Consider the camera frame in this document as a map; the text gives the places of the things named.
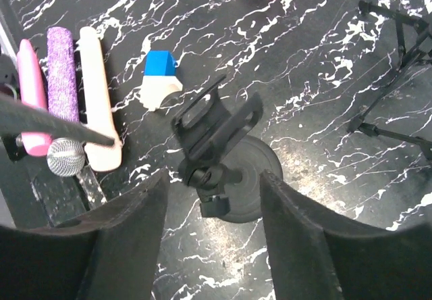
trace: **purple glitter microphone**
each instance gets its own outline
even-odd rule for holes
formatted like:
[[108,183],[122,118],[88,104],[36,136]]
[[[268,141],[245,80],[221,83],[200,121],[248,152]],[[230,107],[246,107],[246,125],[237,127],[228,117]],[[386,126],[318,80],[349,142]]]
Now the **purple glitter microphone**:
[[[74,40],[61,27],[48,29],[48,110],[71,122],[79,122]],[[85,153],[81,141],[60,138],[48,149],[47,161],[58,176],[73,176],[84,167]]]

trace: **pink cylinder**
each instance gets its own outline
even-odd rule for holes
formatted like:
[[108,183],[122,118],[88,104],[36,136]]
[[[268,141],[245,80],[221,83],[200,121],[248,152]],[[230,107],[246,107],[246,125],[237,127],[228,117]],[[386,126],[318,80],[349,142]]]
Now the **pink cylinder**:
[[[47,110],[47,98],[42,81],[41,68],[29,40],[22,40],[17,53],[18,76],[20,77],[21,102],[28,106]],[[22,143],[31,156],[45,156],[51,137],[41,132],[23,132]]]

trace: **white plastic piece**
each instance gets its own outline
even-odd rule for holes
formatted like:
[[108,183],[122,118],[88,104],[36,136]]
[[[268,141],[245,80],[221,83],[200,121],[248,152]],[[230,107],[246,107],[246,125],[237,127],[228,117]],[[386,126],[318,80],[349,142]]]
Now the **white plastic piece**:
[[111,113],[101,42],[96,30],[89,26],[81,28],[79,42],[87,126],[115,140],[112,147],[87,143],[84,150],[94,171],[108,172],[122,163],[122,143]]
[[182,89],[182,83],[175,76],[143,76],[140,102],[149,111],[155,111],[166,96]]

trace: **blue and white object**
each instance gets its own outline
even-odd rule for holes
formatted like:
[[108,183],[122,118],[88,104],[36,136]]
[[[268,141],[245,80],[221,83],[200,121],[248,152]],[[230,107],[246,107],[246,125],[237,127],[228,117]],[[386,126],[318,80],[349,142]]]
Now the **blue and white object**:
[[144,107],[155,111],[166,96],[182,89],[172,54],[169,51],[149,51],[140,90],[140,102]]

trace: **round black base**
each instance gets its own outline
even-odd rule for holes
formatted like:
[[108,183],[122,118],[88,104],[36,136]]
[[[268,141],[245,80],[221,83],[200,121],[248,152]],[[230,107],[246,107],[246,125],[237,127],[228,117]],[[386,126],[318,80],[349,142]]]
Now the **round black base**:
[[264,170],[272,171],[283,178],[282,166],[275,152],[262,140],[246,135],[225,156],[222,163],[230,169],[242,172],[238,184],[226,184],[223,188],[229,197],[231,210],[219,217],[223,221],[243,224],[261,217],[259,175]]

